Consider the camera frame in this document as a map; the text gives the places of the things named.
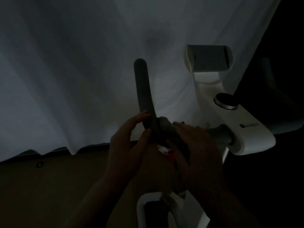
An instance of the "cloth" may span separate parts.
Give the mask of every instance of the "cloth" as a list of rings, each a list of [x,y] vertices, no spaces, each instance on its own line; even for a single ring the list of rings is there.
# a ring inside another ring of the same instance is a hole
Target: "cloth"
[[[0,161],[109,142],[139,112],[140,57],[157,116],[199,125],[185,45],[229,46],[233,93],[279,1],[0,0]]]

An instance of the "hand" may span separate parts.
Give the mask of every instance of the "hand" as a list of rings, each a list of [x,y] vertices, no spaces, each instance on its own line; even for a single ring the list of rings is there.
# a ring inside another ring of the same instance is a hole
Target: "hand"
[[[178,147],[167,141],[173,150],[178,169],[189,192],[194,197],[209,196],[224,184],[222,157],[215,141],[200,127],[192,127],[174,122],[173,127],[180,138],[188,145],[189,163]]]
[[[132,147],[131,132],[135,126],[151,115],[143,111],[127,120],[112,136],[108,155],[105,178],[127,185],[140,168],[143,152],[150,140],[151,129],[141,135],[137,144]]]

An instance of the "left hand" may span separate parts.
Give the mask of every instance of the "left hand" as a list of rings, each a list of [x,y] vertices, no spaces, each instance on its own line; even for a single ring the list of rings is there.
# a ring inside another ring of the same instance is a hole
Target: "left hand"
[[[112,136],[105,177],[127,185],[140,168],[143,152],[150,141],[151,129],[146,129],[137,144],[132,147],[131,132],[135,126],[151,115],[143,111],[127,120]]]

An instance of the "right hand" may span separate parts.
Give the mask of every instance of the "right hand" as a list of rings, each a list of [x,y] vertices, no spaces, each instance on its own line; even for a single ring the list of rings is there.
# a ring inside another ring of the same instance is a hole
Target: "right hand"
[[[173,150],[182,181],[194,197],[212,196],[225,186],[222,156],[215,141],[200,127],[174,122],[179,137],[188,145],[189,162],[172,141]]]

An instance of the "wooden floor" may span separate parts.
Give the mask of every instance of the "wooden floor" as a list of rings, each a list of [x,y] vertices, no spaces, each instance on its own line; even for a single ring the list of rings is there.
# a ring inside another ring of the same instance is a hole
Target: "wooden floor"
[[[0,164],[0,227],[60,227],[102,177],[108,151]],[[37,168],[39,161],[44,165]],[[178,173],[151,145],[141,169],[125,189],[107,227],[137,227],[136,204],[148,192],[178,188]]]

